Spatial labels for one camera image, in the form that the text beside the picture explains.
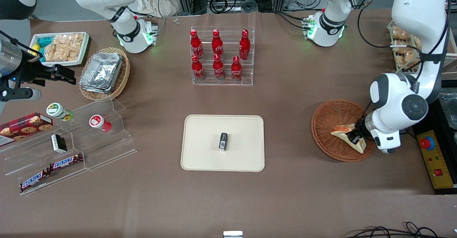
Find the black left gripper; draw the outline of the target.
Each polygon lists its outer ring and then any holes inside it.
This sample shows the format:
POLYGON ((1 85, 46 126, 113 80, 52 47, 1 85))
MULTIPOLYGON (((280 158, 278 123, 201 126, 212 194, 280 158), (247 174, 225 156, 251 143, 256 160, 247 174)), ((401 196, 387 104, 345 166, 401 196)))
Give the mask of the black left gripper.
POLYGON ((369 129, 367 128, 366 120, 370 120, 372 114, 364 114, 357 122, 357 130, 348 133, 348 140, 352 143, 356 143, 358 146, 365 145, 365 139, 373 139, 369 129))

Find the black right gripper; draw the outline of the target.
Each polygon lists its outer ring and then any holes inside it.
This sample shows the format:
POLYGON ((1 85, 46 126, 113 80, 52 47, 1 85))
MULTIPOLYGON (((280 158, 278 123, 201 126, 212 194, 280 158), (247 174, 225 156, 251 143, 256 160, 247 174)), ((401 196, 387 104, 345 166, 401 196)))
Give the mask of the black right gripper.
POLYGON ((52 76, 51 69, 44 66, 41 61, 37 60, 29 62, 28 60, 22 60, 14 72, 14 87, 20 88, 21 84, 36 83, 39 86, 45 86, 46 80, 62 81, 67 82, 71 85, 76 85, 75 71, 62 66, 54 65, 54 77, 52 76))

